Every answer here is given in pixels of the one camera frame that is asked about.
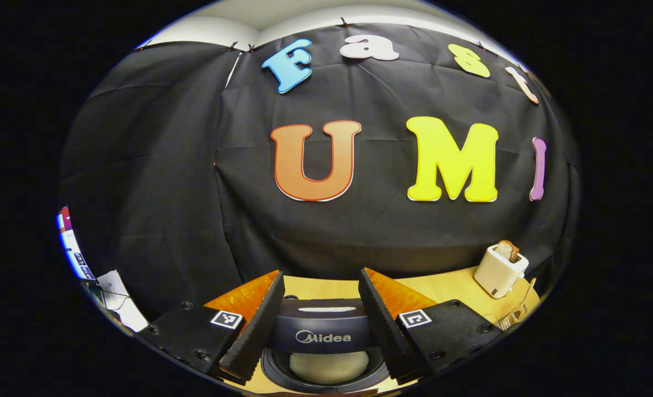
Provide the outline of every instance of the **white ceiling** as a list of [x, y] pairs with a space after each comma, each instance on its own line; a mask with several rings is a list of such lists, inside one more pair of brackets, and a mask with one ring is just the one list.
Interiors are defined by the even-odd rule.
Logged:
[[[281, 21], [309, 11], [353, 5], [409, 8], [410, 10], [436, 15], [440, 18], [457, 20], [453, 15], [441, 10], [439, 7], [420, 0], [221, 0], [200, 8], [191, 15], [226, 18], [245, 23], [245, 25], [253, 26], [258, 30], [265, 30]], [[349, 22], [349, 16], [343, 16], [346, 22]]]

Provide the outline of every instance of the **foam letter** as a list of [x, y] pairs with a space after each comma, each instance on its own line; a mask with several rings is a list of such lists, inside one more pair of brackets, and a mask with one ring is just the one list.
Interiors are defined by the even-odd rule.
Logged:
[[486, 65], [481, 62], [481, 57], [461, 45], [450, 44], [449, 50], [455, 55], [454, 60], [461, 66], [461, 68], [468, 73], [472, 73], [481, 77], [489, 77], [491, 72]]
[[498, 131], [487, 124], [473, 124], [461, 151], [442, 120], [413, 117], [407, 128], [417, 135], [417, 181], [408, 189], [413, 201], [437, 201], [437, 169], [442, 173], [449, 198], [456, 200], [469, 173], [471, 184], [464, 197], [468, 201], [490, 203], [498, 197], [495, 188], [496, 141]]
[[538, 103], [539, 103], [539, 101], [538, 101], [538, 97], [536, 97], [535, 94], [533, 94], [533, 93], [530, 91], [530, 88], [528, 88], [528, 82], [525, 80], [525, 78], [524, 78], [523, 76], [521, 76], [521, 75], [518, 73], [517, 70], [515, 70], [515, 69], [511, 68], [510, 66], [508, 66], [507, 68], [505, 68], [505, 71], [508, 72], [508, 73], [510, 73], [510, 75], [513, 75], [513, 78], [514, 78], [515, 81], [518, 83], [518, 85], [520, 85], [521, 90], [523, 90], [523, 92], [525, 93], [525, 95], [528, 96], [528, 99], [529, 99], [529, 100], [533, 101], [534, 104], [538, 104]]
[[397, 60], [399, 53], [393, 51], [393, 42], [387, 38], [374, 35], [358, 35], [347, 37], [347, 44], [339, 50], [347, 58], [369, 58], [372, 56], [381, 61]]
[[354, 136], [361, 131], [355, 121], [324, 124], [331, 136], [331, 173], [320, 181], [304, 176], [304, 139], [312, 135], [306, 124], [281, 126], [270, 137], [275, 141], [275, 181], [280, 190], [296, 200], [329, 201], [344, 194], [354, 178]]
[[530, 201], [538, 201], [543, 198], [545, 189], [545, 151], [547, 144], [540, 138], [533, 138], [533, 146], [535, 146], [535, 182], [530, 191]]
[[[288, 92], [295, 85], [298, 85], [312, 74], [310, 68], [300, 69], [297, 67], [297, 63], [306, 65], [306, 63], [309, 63], [309, 61], [312, 60], [309, 52], [300, 48], [307, 47], [308, 45], [311, 45], [311, 43], [312, 42], [307, 39], [299, 39], [263, 62], [263, 67], [270, 68], [278, 78], [278, 81], [280, 82], [280, 85], [278, 86], [279, 93], [284, 94]], [[290, 52], [293, 53], [291, 57], [288, 56], [288, 53]]]

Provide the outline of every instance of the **table surface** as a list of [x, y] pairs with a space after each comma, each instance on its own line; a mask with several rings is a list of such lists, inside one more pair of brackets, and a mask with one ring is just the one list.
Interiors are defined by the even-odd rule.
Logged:
[[[488, 321], [495, 323], [523, 301], [529, 283], [524, 278], [520, 278], [513, 287], [513, 291], [500, 299], [494, 299], [473, 279], [473, 274], [477, 268], [477, 266], [474, 266], [473, 268], [448, 273], [397, 278], [396, 280], [430, 297], [437, 303], [458, 299]], [[359, 298], [358, 281], [324, 280], [293, 276], [284, 276], [284, 280], [286, 296], [297, 296], [299, 299]], [[528, 313], [538, 306], [540, 297], [538, 297], [535, 289], [530, 292], [524, 303], [528, 308]], [[382, 393], [406, 387], [415, 382], [417, 381], [399, 386], [396, 381], [388, 378], [375, 386], [367, 388], [367, 390], [373, 390], [375, 393], [375, 389], [377, 389], [378, 393]], [[259, 394], [308, 395], [285, 389], [271, 382], [261, 370], [260, 362], [258, 362], [253, 378], [250, 382], [246, 382], [245, 386], [228, 381], [226, 383]]]

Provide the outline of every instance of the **midea logo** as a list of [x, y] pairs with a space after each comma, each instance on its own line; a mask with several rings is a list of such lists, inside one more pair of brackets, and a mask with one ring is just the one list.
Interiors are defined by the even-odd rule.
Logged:
[[322, 334], [316, 335], [314, 332], [302, 329], [297, 331], [295, 339], [301, 344], [311, 344], [311, 342], [351, 342], [351, 335], [334, 336], [333, 334], [329, 334], [323, 336]]

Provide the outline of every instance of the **bread slice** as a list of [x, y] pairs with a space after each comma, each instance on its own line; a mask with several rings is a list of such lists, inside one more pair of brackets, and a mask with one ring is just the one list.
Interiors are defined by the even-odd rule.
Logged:
[[520, 249], [508, 240], [501, 240], [498, 242], [498, 246], [494, 251], [500, 256], [503, 256], [508, 262], [513, 263], [518, 259]]

